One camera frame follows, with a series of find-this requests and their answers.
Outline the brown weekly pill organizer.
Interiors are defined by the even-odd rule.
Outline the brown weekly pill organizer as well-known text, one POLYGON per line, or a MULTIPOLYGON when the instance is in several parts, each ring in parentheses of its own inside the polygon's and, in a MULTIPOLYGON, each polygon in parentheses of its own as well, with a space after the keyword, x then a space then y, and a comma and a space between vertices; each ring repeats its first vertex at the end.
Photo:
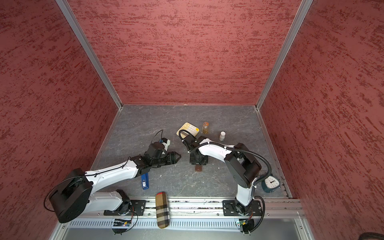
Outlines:
POLYGON ((196 172, 201 172, 203 170, 203 166, 202 165, 195 165, 195 171, 196 172))

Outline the clear amber pill bottle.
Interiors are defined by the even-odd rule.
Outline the clear amber pill bottle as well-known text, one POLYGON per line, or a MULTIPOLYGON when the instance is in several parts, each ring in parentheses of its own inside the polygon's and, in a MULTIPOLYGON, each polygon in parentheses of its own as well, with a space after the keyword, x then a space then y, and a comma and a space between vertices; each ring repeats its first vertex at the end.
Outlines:
POLYGON ((210 124, 208 122, 203 123, 203 128, 202 128, 203 134, 207 135, 210 132, 210 124))

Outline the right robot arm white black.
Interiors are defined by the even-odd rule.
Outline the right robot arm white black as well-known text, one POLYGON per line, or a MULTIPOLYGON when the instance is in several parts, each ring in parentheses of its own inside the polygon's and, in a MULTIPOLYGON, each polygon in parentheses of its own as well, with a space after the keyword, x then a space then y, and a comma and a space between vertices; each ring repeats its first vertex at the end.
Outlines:
POLYGON ((244 144, 224 145, 211 141, 203 136, 198 139, 191 135, 181 137, 182 143, 190 154, 190 163, 205 165, 208 157, 224 162, 238 184, 235 197, 235 208, 239 215, 246 216, 254 201, 254 185, 263 179, 257 179, 262 170, 259 161, 267 166, 267 174, 271 173, 271 165, 261 155, 251 152, 244 144))

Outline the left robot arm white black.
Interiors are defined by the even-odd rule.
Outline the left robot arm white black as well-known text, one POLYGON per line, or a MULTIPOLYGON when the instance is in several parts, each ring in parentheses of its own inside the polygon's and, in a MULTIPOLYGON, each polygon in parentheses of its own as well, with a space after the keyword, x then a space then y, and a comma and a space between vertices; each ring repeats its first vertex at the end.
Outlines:
POLYGON ((152 168, 175 165, 181 155, 168 152, 170 141, 163 138, 151 143, 144 155, 129 157, 125 162, 95 171, 71 171, 49 194, 53 211, 60 223, 68 223, 81 214, 103 212, 106 216, 133 216, 134 207, 123 190, 102 193, 118 182, 148 173, 152 168))

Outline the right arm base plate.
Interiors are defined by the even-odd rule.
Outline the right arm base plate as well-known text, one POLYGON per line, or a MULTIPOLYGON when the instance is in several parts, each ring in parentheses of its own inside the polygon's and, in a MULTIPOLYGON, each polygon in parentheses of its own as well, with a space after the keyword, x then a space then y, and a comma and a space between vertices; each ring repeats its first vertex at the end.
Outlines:
POLYGON ((260 201, 251 200, 247 206, 243 206, 237 200, 222 201, 224 216, 261 216, 262 206, 260 201))

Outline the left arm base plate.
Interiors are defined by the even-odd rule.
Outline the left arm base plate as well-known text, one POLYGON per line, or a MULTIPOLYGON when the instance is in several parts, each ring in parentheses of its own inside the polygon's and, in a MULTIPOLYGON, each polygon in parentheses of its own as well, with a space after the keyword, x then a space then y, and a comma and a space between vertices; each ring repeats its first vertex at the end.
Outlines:
POLYGON ((116 210, 104 211, 104 216, 122 216, 129 217, 137 214, 142 216, 146 207, 147 201, 145 200, 124 200, 116 210))

